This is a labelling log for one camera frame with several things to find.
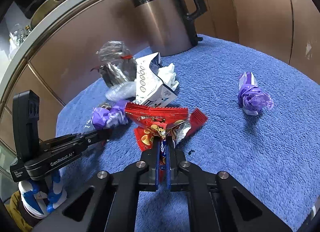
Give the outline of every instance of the blue towel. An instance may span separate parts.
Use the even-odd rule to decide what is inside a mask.
[[[203,36],[196,47],[164,57],[175,64],[178,96],[172,106],[199,107],[208,122],[178,146],[188,161],[203,170],[228,171],[294,231],[320,194],[320,86],[293,67],[239,44]],[[150,54],[146,48],[137,57]],[[275,107],[248,116],[237,102],[238,76],[254,73],[259,87]],[[56,135],[81,132],[92,108],[105,100],[102,79],[79,93],[60,112]],[[97,146],[62,169],[68,193],[100,170],[110,173],[139,160],[129,123],[113,132],[104,147]],[[183,192],[165,185],[140,192],[136,231],[189,231]]]

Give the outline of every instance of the crumpled white tissue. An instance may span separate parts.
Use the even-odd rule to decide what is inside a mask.
[[[176,80],[176,73],[174,72],[174,64],[171,63],[169,66],[165,66],[158,69],[158,77],[169,86],[173,91],[176,90],[179,82]]]

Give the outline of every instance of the tissue box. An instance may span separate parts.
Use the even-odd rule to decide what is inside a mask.
[[[137,62],[137,104],[149,107],[165,107],[176,98],[174,91],[157,76],[161,67],[159,53],[136,59]]]

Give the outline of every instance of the brown panel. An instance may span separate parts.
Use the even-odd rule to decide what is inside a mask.
[[[234,0],[240,44],[289,63],[292,43],[290,0]]]
[[[13,138],[12,115],[6,109],[3,110],[0,119],[0,139],[13,151],[16,151]]]
[[[208,11],[195,19],[195,27],[198,34],[204,34],[212,37],[216,37],[213,21],[210,16],[209,4],[207,0],[204,0],[207,5]],[[185,0],[189,13],[196,10],[196,6],[193,0]]]
[[[55,137],[57,117],[63,106],[40,83],[29,67],[23,70],[17,80],[6,106],[12,111],[13,96],[25,90],[32,90],[40,97],[39,138],[44,141]]]
[[[131,0],[102,0],[61,27],[31,59],[64,103],[100,75],[96,51],[109,40],[124,41],[132,53],[148,46]]]
[[[232,0],[208,0],[218,38],[239,43],[236,12]]]
[[[320,84],[320,13],[312,0],[292,0],[294,34],[290,65]]]

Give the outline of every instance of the purple and white wrapper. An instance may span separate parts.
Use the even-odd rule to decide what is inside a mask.
[[[262,92],[253,73],[244,72],[239,77],[239,106],[247,115],[258,115],[263,106],[271,110],[274,106],[273,100],[268,93]]]
[[[92,112],[92,124],[96,130],[117,127],[128,123],[124,112],[128,100],[119,100],[110,110],[105,108],[94,108]]]

